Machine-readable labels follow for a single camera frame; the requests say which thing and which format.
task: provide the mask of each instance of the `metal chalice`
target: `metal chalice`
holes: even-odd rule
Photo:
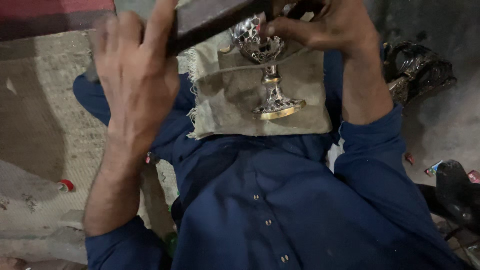
[[[248,60],[265,64],[274,61],[285,49],[285,42],[279,37],[267,38],[262,42],[259,35],[260,18],[257,15],[245,19],[231,28],[233,44]],[[303,99],[287,98],[280,87],[282,76],[278,65],[263,68],[262,84],[267,91],[266,101],[253,109],[254,118],[270,120],[284,117],[305,107]]]

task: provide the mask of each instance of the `burlap cloth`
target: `burlap cloth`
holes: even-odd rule
[[[266,90],[261,84],[262,70],[244,58],[236,48],[228,53],[219,51],[229,44],[229,32],[224,32],[186,52],[188,71],[194,82],[192,92],[196,95],[196,107],[189,114],[195,130],[189,137],[320,134],[331,131],[332,125],[324,105],[322,52],[302,49],[294,42],[288,43],[283,60],[279,61],[283,77],[280,85],[285,96],[305,99],[307,105],[292,115],[266,121],[253,119],[251,112],[266,98]]]

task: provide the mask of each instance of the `forearm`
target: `forearm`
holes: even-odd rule
[[[84,229],[88,236],[119,228],[138,212],[141,156],[127,148],[110,140],[107,143],[85,207]]]
[[[353,124],[371,123],[392,110],[375,41],[344,56],[342,99],[343,119]]]

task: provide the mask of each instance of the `hand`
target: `hand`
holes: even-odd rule
[[[378,51],[378,33],[362,0],[313,1],[324,7],[312,22],[279,17],[262,27],[262,34],[293,39],[317,50],[339,49],[347,57],[364,49]]]
[[[169,113],[179,79],[166,44],[176,0],[157,0],[146,28],[134,12],[97,23],[94,58],[110,106],[108,144],[138,158],[153,142]]]

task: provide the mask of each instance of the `finger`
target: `finger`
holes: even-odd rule
[[[147,21],[143,45],[153,53],[165,54],[168,36],[173,25],[177,0],[157,0]]]
[[[116,51],[119,45],[118,18],[110,16],[107,19],[107,52]]]
[[[285,17],[279,17],[269,22],[264,27],[264,31],[267,37],[277,36],[283,39],[293,39],[306,47],[317,45],[317,42],[321,41],[325,36],[317,23],[287,19]]]
[[[180,80],[178,73],[179,72],[177,57],[172,56],[166,61],[165,84],[173,95],[176,95],[180,88]]]
[[[142,42],[143,21],[137,13],[133,11],[122,12],[119,14],[119,35],[121,38],[120,46],[138,47]]]
[[[105,54],[107,49],[107,19],[108,15],[102,16],[93,23],[94,31],[90,33],[94,58],[99,58]]]

